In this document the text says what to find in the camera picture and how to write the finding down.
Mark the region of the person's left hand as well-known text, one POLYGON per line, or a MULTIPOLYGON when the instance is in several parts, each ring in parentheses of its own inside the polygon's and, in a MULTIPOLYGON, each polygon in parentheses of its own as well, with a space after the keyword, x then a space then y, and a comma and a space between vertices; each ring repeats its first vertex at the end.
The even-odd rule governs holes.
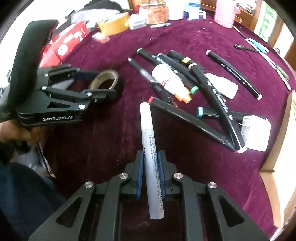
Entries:
POLYGON ((28 146, 37 144, 44 135, 44 127, 35 127, 30 131, 21 126, 14 125, 11 121, 1 123, 0 127, 1 142, 7 143, 8 141, 26 141, 28 146))

